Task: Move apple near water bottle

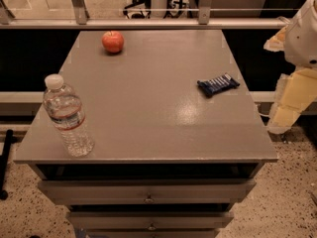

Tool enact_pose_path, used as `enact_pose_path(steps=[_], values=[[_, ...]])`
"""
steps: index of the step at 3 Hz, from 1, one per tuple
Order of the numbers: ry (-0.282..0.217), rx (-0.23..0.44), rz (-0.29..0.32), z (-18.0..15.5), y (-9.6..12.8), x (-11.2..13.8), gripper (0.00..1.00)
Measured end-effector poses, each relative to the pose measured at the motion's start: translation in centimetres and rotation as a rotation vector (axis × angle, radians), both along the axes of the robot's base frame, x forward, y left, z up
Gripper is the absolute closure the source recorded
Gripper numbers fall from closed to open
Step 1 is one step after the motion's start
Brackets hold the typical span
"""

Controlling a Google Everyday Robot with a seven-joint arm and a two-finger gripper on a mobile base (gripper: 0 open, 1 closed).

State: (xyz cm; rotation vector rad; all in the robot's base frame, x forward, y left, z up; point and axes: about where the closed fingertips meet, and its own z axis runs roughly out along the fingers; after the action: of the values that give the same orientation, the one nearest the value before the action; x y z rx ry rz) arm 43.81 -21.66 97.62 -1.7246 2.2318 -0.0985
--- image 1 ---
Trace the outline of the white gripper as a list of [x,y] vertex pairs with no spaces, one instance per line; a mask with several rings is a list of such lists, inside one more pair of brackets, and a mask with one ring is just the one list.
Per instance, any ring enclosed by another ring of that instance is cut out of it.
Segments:
[[264,49],[284,51],[288,62],[302,66],[291,75],[282,74],[275,88],[266,127],[272,134],[283,134],[317,98],[316,0],[306,0],[288,26],[264,43]]

